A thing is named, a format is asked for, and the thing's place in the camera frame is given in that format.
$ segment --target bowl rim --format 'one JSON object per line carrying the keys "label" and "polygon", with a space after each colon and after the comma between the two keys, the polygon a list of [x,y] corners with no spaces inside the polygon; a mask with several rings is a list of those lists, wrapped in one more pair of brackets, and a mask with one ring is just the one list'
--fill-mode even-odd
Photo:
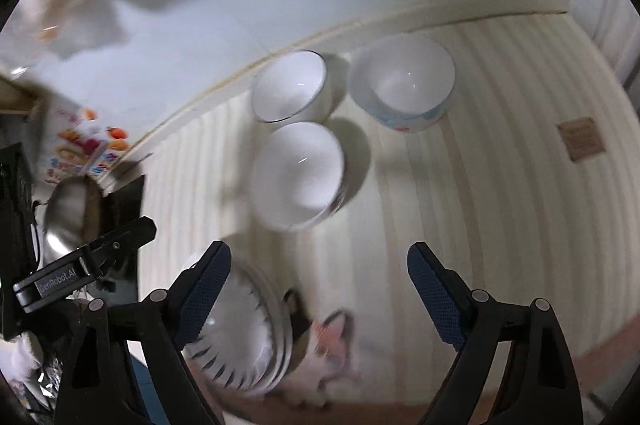
{"label": "bowl rim", "polygon": [[[204,251],[193,252],[182,265],[182,271],[193,267],[203,255]],[[234,390],[245,395],[265,394],[280,382],[289,368],[293,347],[293,332],[289,314],[284,304],[281,303],[281,299],[279,299],[273,287],[273,282],[260,270],[259,265],[250,264],[250,261],[235,257],[233,258],[232,268],[236,268],[238,272],[246,275],[260,292],[260,298],[264,301],[270,319],[273,346],[270,361],[270,365],[273,364],[271,365],[271,371],[267,369],[267,372],[256,380],[251,387]]]}
{"label": "bowl rim", "polygon": [[453,91],[456,89],[456,85],[458,84],[458,66],[456,65],[456,60],[454,59],[453,54],[449,51],[447,46],[444,45],[439,39],[437,39],[430,33],[423,33],[421,31],[417,31],[417,32],[403,31],[399,33],[392,33],[390,35],[385,35],[384,37],[376,39],[375,41],[372,41],[369,44],[361,46],[360,48],[356,49],[356,51],[354,51],[353,53],[353,59],[351,61],[351,66],[349,68],[349,72],[347,76],[347,91],[350,94],[353,101],[359,107],[361,107],[361,109],[369,113],[369,110],[365,108],[363,105],[361,105],[361,103],[358,101],[357,95],[353,95],[352,93],[352,90],[353,90],[352,81],[356,74],[356,69],[358,68],[358,65],[361,65],[364,57],[370,52],[372,52],[373,50],[375,50],[378,46],[382,46],[383,44],[386,44],[391,40],[399,40],[403,37],[414,39],[414,40],[419,40],[422,38],[427,40],[428,42],[435,43],[438,46],[442,47],[444,51],[446,51],[447,54],[449,55],[449,58],[451,59],[451,63],[453,64],[453,80],[451,82],[451,87],[447,95],[439,103],[437,103],[432,108],[419,113],[399,111],[393,108],[392,106],[390,106],[388,103],[386,103],[382,98],[379,97],[379,95],[376,95],[376,97],[378,98],[378,101],[384,104],[384,106],[386,107],[386,112],[390,113],[389,116],[393,116],[395,119],[397,119],[397,121],[400,121],[400,120],[409,121],[409,120],[415,120],[417,118],[424,118],[426,115],[433,112],[434,110],[440,109],[442,106],[444,106],[448,102],[449,98],[453,94]]}
{"label": "bowl rim", "polygon": [[[317,55],[318,57],[320,57],[320,62],[322,63],[322,79],[321,79],[321,81],[320,81],[320,83],[318,85],[318,88],[314,91],[314,94],[306,102],[306,104],[304,106],[302,106],[296,112],[293,112],[290,115],[287,115],[284,118],[279,118],[277,120],[265,120],[260,115],[258,115],[258,113],[256,112],[256,109],[255,109],[255,98],[256,98],[255,97],[255,91],[257,89],[257,85],[258,85],[258,83],[260,81],[262,81],[262,79],[264,79],[265,74],[271,68],[273,68],[278,62],[280,62],[284,58],[290,57],[290,56],[292,56],[292,55],[294,55],[296,53],[313,53],[313,54]],[[322,92],[322,90],[326,86],[327,77],[328,77],[328,70],[327,70],[327,67],[326,67],[326,62],[324,60],[324,57],[320,53],[318,53],[316,51],[312,51],[312,50],[292,50],[292,51],[288,51],[288,52],[284,53],[283,55],[280,55],[275,60],[273,60],[273,62],[269,63],[263,69],[261,69],[260,72],[254,77],[254,84],[252,84],[252,88],[251,88],[251,110],[252,110],[252,113],[254,114],[255,119],[258,120],[259,122],[263,123],[263,124],[277,124],[279,122],[284,122],[285,120],[288,120],[289,118],[293,118],[296,115],[299,115],[304,110],[306,110],[316,100],[316,98],[318,98],[320,96],[320,93]]]}
{"label": "bowl rim", "polygon": [[[339,181],[337,182],[336,186],[334,189],[332,189],[332,196],[330,201],[313,217],[311,217],[310,219],[306,219],[305,221],[302,221],[301,223],[294,223],[292,225],[273,225],[271,222],[267,222],[265,220],[265,218],[262,216],[262,213],[257,210],[257,208],[255,207],[255,202],[254,202],[254,184],[255,184],[255,170],[258,164],[258,160],[260,159],[260,156],[262,155],[264,149],[267,147],[269,141],[271,139],[273,139],[275,134],[278,134],[281,131],[285,131],[288,128],[293,128],[293,127],[300,127],[301,125],[305,125],[305,126],[313,126],[315,128],[320,128],[322,131],[325,131],[329,136],[330,136],[330,140],[332,142],[334,142],[337,150],[338,150],[338,159],[339,159],[339,163],[338,163],[338,169],[340,171],[340,178]],[[329,128],[326,128],[325,126],[323,126],[322,124],[318,124],[316,122],[296,122],[294,124],[289,124],[288,126],[284,126],[283,128],[279,128],[276,131],[272,132],[270,135],[268,135],[267,139],[265,140],[265,142],[262,144],[262,146],[260,147],[260,150],[258,151],[258,153],[256,154],[255,160],[254,160],[254,165],[252,167],[252,171],[251,171],[251,177],[250,177],[250,184],[249,184],[249,192],[250,192],[250,199],[251,199],[251,205],[252,205],[252,209],[254,210],[254,213],[256,214],[256,216],[258,217],[258,219],[260,220],[260,222],[266,226],[267,228],[270,228],[271,230],[275,230],[275,231],[299,231],[302,230],[303,228],[309,227],[311,225],[314,224],[314,222],[318,221],[318,219],[321,219],[324,215],[326,215],[328,213],[328,211],[331,209],[331,205],[333,204],[333,202],[335,201],[335,198],[338,196],[338,193],[340,193],[340,189],[342,188],[342,184],[344,183],[344,176],[345,176],[345,162],[346,162],[346,158],[344,155],[344,149],[342,148],[342,144],[340,143],[340,140],[338,140],[338,137],[333,133],[333,131],[331,131]]]}
{"label": "bowl rim", "polygon": [[[267,337],[267,339],[263,343],[262,351],[260,352],[258,358],[254,359],[254,366],[255,366],[256,360],[259,360],[260,358],[263,357],[263,355],[265,355],[264,347],[266,346],[268,348],[268,350],[269,350],[269,352],[268,352],[268,355],[269,355],[268,362],[267,362],[266,366],[264,367],[264,371],[262,372],[262,374],[256,380],[254,380],[252,385],[249,385],[247,387],[239,386],[239,387],[232,387],[231,388],[234,391],[249,391],[253,387],[255,387],[258,384],[258,382],[260,382],[267,374],[269,374],[269,366],[273,363],[273,359],[277,356],[277,350],[276,349],[277,349],[278,344],[277,344],[277,340],[276,340],[277,336],[276,336],[275,322],[274,322],[274,319],[272,318],[271,313],[270,313],[270,311],[269,311],[269,309],[267,307],[267,304],[266,304],[266,301],[265,301],[265,297],[264,297],[264,294],[262,293],[261,287],[255,282],[254,278],[252,276],[250,276],[249,274],[247,274],[245,269],[238,264],[238,261],[234,261],[234,264],[232,265],[231,272],[229,272],[229,276],[225,280],[223,289],[225,287],[227,289],[229,289],[230,287],[232,289],[234,288],[230,283],[232,275],[234,275],[235,280],[236,280],[236,286],[235,286],[236,289],[239,286],[238,280],[240,280],[242,277],[244,277],[244,280],[248,281],[248,283],[250,284],[251,293],[249,293],[248,296],[253,296],[254,299],[257,299],[258,302],[261,303],[261,305],[258,305],[258,308],[260,306],[262,306],[262,310],[261,310],[262,313],[263,313],[262,316],[265,317],[264,323],[266,324],[266,327],[267,327],[268,332],[269,332],[269,336]],[[220,295],[218,295],[218,298],[216,299],[216,303],[213,304],[213,306],[209,310],[209,316],[216,309],[216,304],[219,304],[219,302],[218,302],[219,300],[220,300]],[[199,337],[204,338],[204,335],[202,334],[202,329],[200,330]],[[217,348],[217,351],[215,351],[216,355],[222,355],[222,357],[225,357],[225,355],[223,355],[223,352],[226,352],[226,350],[224,350],[220,346],[220,344],[215,344],[215,341],[212,341],[210,338],[207,339],[207,340],[209,341],[209,344],[211,344],[210,347],[216,347]],[[220,384],[221,382],[217,381],[216,379],[211,378],[210,375],[207,374],[207,372],[210,370],[210,368],[212,368],[213,365],[215,365],[215,364],[213,364],[212,366],[210,366],[208,368],[205,368],[202,365],[200,360],[196,360],[194,358],[194,356],[193,356],[193,348],[190,347],[191,345],[192,345],[191,343],[185,345],[185,348],[183,349],[183,356],[188,356],[189,358],[191,358],[191,360],[194,361],[194,363],[197,366],[197,368],[204,374],[204,376],[206,378],[208,378],[210,381],[212,381],[214,383]]]}

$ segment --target cat ear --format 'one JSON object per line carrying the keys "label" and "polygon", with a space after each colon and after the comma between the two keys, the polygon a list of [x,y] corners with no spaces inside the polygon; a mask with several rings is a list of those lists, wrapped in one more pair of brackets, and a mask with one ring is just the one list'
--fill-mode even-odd
{"label": "cat ear", "polygon": [[341,337],[347,325],[347,320],[347,313],[343,310],[337,310],[327,317],[327,320],[324,321],[324,326]]}

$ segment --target cat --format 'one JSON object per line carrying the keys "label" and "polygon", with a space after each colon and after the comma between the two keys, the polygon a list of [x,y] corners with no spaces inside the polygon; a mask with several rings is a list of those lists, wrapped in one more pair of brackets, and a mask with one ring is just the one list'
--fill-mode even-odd
{"label": "cat", "polygon": [[[308,345],[302,361],[278,385],[277,390],[290,405],[309,403],[323,407],[326,386],[340,378],[354,378],[351,372],[353,316],[340,309],[323,322],[314,321],[306,332]],[[304,337],[298,341],[304,344]]]}

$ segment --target ceramic bowl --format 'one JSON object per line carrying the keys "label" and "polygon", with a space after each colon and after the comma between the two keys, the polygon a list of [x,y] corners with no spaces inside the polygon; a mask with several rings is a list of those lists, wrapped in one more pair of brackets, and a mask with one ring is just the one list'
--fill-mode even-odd
{"label": "ceramic bowl", "polygon": [[450,53],[420,34],[398,34],[376,41],[354,57],[351,98],[384,126],[421,131],[444,112],[456,81]]}
{"label": "ceramic bowl", "polygon": [[342,147],[327,128],[300,122],[278,129],[267,137],[252,169],[255,214],[277,231],[319,223],[340,206],[344,173]]}
{"label": "ceramic bowl", "polygon": [[251,105],[255,118],[274,128],[323,122],[332,105],[324,59],[306,50],[279,57],[256,76]]}
{"label": "ceramic bowl", "polygon": [[[182,269],[192,267],[202,255],[191,254]],[[182,354],[215,384],[260,395],[284,377],[292,347],[286,304],[257,268],[235,257],[198,339]]]}

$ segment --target stacked plate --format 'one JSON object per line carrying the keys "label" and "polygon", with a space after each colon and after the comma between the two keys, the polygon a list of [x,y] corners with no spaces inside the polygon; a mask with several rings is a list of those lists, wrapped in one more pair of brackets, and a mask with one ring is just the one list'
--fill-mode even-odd
{"label": "stacked plate", "polygon": [[[201,255],[192,255],[185,267]],[[289,312],[274,287],[256,269],[234,260],[198,339],[182,354],[216,384],[256,395],[280,382],[292,347]]]}

